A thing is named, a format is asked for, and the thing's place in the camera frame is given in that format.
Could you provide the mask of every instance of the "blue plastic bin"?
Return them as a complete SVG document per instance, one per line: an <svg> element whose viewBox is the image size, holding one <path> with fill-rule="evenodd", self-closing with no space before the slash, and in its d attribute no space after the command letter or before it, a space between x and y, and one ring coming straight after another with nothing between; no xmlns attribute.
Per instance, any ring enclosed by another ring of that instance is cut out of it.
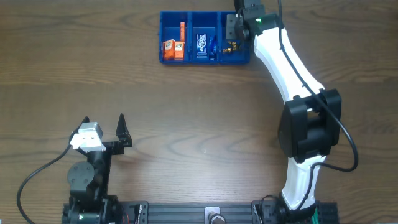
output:
<svg viewBox="0 0 398 224"><path fill-rule="evenodd" d="M241 50L231 54L223 54L223 49L230 47L225 39L226 16L235 12L187 12L162 11L160 12L159 31L159 60L163 64L223 64L237 65L250 61L250 49L243 43ZM185 22L185 56L183 60L164 60L163 42L174 39L180 41L180 23ZM207 36L207 58L197 58L197 34ZM209 59L210 35L217 37L217 54L214 60Z"/></svg>

